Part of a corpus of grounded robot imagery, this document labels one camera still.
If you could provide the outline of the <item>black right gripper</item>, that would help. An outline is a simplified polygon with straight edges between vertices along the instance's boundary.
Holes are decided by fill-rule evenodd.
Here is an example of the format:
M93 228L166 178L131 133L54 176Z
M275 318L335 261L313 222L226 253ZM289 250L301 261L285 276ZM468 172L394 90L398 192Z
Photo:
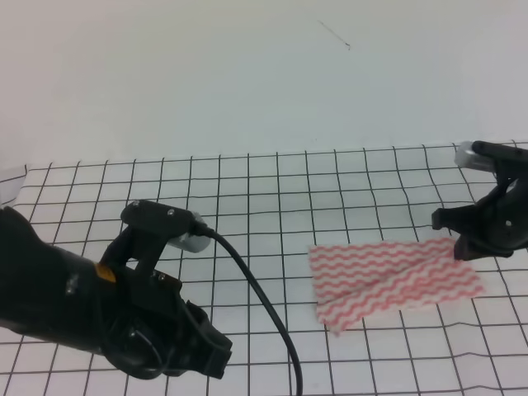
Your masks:
M431 226L464 236L455 243L457 261L510 257L527 248L527 181L497 185L475 205L437 209Z

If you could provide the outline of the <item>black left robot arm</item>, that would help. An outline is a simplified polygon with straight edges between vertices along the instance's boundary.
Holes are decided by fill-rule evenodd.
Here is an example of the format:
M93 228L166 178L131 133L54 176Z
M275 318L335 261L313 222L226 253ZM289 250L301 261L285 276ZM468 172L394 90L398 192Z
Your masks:
M231 341L158 271L167 245L200 252L205 223L148 200L127 205L125 229L98 262L43 242L16 210L1 211L1 324L13 332L104 356L140 380L195 371L224 375Z

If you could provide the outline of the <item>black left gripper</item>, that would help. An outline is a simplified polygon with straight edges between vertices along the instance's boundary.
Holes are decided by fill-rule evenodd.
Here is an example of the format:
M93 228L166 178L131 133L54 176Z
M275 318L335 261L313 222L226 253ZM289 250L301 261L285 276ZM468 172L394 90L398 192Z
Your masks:
M233 343L203 309L180 296L170 276L98 281L98 340L101 354L136 379L178 377L187 371L220 379Z

